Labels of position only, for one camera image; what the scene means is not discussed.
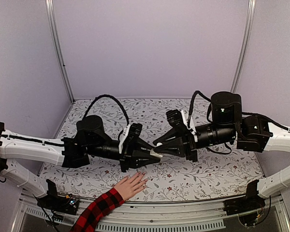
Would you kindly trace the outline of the clear nail polish bottle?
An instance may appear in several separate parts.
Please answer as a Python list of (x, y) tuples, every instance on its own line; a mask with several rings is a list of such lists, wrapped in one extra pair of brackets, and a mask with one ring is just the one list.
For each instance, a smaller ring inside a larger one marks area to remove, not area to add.
[(161, 159), (163, 157), (163, 155), (161, 153), (157, 153), (153, 149), (150, 150), (150, 155), (154, 156), (156, 158), (159, 158), (159, 159)]

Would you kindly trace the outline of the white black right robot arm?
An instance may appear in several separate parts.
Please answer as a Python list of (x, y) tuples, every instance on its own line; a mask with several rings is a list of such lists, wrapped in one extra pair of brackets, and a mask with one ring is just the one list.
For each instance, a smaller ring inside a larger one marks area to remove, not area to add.
[[(208, 123), (200, 126), (195, 126), (192, 118), (197, 95), (210, 103), (206, 114)], [(187, 112), (169, 110), (166, 117), (171, 129), (154, 141), (156, 153), (196, 161), (199, 149), (212, 152), (212, 146), (225, 145), (232, 150), (231, 144), (246, 152), (290, 153), (290, 127), (258, 113), (243, 112), (239, 94), (221, 91), (208, 98), (195, 91)]]

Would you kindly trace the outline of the red black plaid sleeve forearm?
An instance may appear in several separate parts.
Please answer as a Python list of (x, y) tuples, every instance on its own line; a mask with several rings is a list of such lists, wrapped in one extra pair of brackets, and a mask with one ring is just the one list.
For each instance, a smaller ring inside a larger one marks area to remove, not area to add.
[(124, 203), (115, 188), (99, 196), (79, 216), (71, 227), (71, 232), (94, 232), (100, 219)]

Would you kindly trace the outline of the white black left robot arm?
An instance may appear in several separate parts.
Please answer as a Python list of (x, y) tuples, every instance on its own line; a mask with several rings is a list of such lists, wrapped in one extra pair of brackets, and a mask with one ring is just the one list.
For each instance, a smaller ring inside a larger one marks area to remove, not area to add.
[(162, 154), (140, 138), (142, 125), (129, 124), (123, 137), (117, 141), (109, 137), (99, 116), (86, 116), (76, 123), (73, 138), (43, 139), (11, 132), (0, 122), (0, 176), (30, 191), (52, 210), (62, 206), (54, 182), (42, 180), (15, 159), (47, 162), (64, 168), (79, 168), (90, 164), (89, 158), (97, 156), (120, 163), (122, 172), (160, 162)]

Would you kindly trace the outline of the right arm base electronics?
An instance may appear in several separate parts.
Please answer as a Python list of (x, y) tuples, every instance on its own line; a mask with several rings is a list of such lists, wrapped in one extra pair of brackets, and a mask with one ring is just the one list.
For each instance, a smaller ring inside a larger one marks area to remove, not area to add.
[(251, 214), (239, 216), (240, 223), (246, 227), (252, 227), (258, 224), (261, 214), (257, 212), (257, 209), (261, 209), (262, 211), (265, 207), (265, 199), (258, 195), (258, 182), (259, 180), (254, 180), (248, 183), (245, 196), (223, 202), (224, 211), (228, 216), (253, 211)]

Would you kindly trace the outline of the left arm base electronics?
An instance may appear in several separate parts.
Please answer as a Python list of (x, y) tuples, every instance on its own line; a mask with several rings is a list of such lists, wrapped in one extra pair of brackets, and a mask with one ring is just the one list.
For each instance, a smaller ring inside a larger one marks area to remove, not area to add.
[(38, 198), (38, 206), (55, 212), (76, 215), (80, 203), (79, 198), (72, 194), (59, 196), (56, 184), (50, 179), (46, 179), (46, 182), (48, 190), (46, 196)]

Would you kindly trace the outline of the person's left hand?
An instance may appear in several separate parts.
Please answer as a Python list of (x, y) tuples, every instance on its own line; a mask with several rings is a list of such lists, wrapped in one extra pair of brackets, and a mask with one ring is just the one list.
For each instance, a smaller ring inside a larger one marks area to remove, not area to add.
[(146, 188), (148, 179), (144, 179), (145, 174), (137, 172), (133, 176), (126, 176), (114, 186), (114, 189), (124, 201), (127, 201)]

